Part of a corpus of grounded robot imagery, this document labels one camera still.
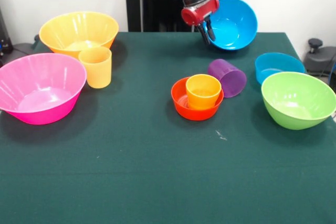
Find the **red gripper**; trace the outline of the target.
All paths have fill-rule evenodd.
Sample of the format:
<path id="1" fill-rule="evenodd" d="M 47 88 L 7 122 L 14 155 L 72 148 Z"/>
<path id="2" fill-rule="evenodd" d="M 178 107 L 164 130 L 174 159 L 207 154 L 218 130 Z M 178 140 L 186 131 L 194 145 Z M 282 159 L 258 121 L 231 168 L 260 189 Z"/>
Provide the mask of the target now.
<path id="1" fill-rule="evenodd" d="M 182 19 L 185 21 L 186 24 L 190 26 L 197 26 L 197 30 L 201 33 L 205 45 L 211 44 L 210 39 L 212 41 L 216 40 L 211 25 L 211 19 L 208 16 L 212 13 L 215 13 L 218 8 L 219 0 L 205 0 L 200 4 L 196 4 L 190 7 L 184 7 L 181 11 Z M 202 25 L 203 21 L 206 22 L 207 31 Z"/>

